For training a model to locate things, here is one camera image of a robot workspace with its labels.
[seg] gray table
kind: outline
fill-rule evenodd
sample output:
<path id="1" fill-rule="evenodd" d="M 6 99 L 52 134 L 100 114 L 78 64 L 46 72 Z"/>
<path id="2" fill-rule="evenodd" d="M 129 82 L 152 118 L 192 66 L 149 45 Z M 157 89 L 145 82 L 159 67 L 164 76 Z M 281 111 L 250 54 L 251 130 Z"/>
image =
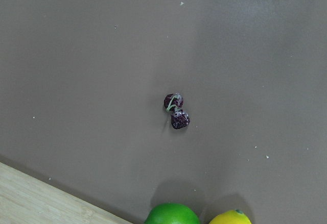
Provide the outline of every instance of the gray table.
<path id="1" fill-rule="evenodd" d="M 327 0 L 0 0 L 0 161 L 134 223 L 324 223 L 326 24 Z"/>

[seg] wooden board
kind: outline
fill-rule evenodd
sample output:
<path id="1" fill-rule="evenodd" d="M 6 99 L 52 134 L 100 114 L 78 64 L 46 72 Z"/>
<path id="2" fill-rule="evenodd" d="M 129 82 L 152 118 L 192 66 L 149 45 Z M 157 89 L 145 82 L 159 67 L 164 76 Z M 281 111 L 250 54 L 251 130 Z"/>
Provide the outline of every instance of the wooden board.
<path id="1" fill-rule="evenodd" d="M 0 163 L 0 224 L 130 224 Z"/>

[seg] green lime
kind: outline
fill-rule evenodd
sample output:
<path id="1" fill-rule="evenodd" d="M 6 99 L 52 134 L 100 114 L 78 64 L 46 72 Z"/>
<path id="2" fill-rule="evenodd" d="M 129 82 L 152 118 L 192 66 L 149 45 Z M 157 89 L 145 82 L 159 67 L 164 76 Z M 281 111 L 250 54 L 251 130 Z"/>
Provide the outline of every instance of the green lime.
<path id="1" fill-rule="evenodd" d="M 154 207 L 145 224 L 200 224 L 198 216 L 187 206 L 166 203 Z"/>

